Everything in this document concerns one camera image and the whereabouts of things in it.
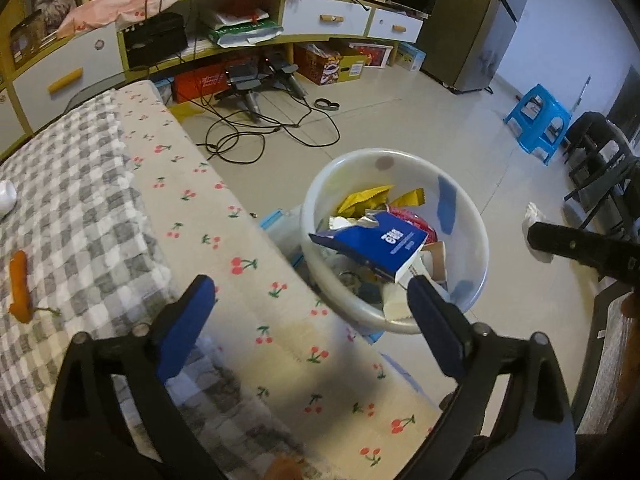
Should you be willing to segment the person's right hand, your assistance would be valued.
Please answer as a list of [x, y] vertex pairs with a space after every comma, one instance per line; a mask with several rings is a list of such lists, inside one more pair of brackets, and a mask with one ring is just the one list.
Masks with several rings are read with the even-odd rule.
[[640, 318], [640, 298], [635, 292], [624, 299], [620, 306], [620, 312], [625, 318], [632, 318], [633, 320]]

